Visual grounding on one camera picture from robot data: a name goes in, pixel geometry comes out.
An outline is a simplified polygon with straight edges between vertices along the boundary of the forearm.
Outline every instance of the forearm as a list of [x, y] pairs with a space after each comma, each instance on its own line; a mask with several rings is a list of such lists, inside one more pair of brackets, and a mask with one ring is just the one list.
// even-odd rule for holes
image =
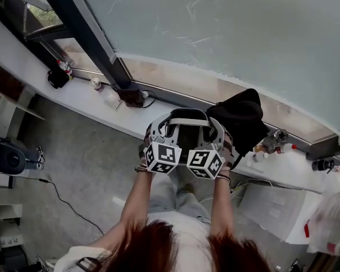
[[136, 224], [146, 221], [152, 177], [152, 172], [138, 172], [122, 211], [121, 222]]
[[233, 233], [233, 208], [230, 187], [227, 180], [218, 178], [214, 184], [214, 198], [211, 209], [211, 235]]

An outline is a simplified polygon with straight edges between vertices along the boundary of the black and white cube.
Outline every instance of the black and white cube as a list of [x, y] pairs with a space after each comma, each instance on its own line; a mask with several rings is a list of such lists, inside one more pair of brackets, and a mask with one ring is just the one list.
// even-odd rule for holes
[[169, 174], [179, 163], [181, 148], [151, 142], [144, 153], [148, 171]]
[[199, 179], [215, 179], [225, 161], [215, 150], [190, 150], [186, 167]]

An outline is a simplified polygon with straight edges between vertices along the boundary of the woman's right arm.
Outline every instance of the woman's right arm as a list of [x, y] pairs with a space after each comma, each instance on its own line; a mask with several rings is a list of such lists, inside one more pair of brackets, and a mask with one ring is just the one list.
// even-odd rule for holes
[[[226, 134], [225, 140], [231, 143], [232, 139]], [[229, 171], [220, 171], [220, 175], [229, 178]], [[233, 234], [233, 208], [228, 180], [216, 178], [214, 184], [213, 206], [211, 209], [210, 235], [223, 236]]]

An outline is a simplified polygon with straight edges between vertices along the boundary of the reddish-brown hair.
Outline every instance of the reddish-brown hair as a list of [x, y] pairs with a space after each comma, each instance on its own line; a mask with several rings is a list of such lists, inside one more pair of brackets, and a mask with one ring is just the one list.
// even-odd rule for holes
[[156, 220], [146, 226], [128, 226], [111, 256], [101, 260], [100, 272], [171, 272], [176, 254], [172, 225]]
[[216, 272], [271, 272], [274, 271], [252, 240], [238, 242], [232, 236], [209, 237], [213, 270]]

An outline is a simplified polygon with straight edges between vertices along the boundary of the white t-shirt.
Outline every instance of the white t-shirt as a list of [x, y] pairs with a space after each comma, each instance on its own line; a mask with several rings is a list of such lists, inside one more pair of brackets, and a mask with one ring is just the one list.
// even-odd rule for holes
[[[155, 212], [148, 215], [148, 222], [163, 220], [173, 225], [176, 234], [178, 254], [175, 271], [210, 272], [211, 257], [208, 250], [207, 237], [209, 226], [177, 211]], [[75, 246], [67, 255], [58, 260], [54, 272], [83, 272], [76, 262], [84, 257], [98, 258], [109, 256], [111, 252], [102, 248]]]

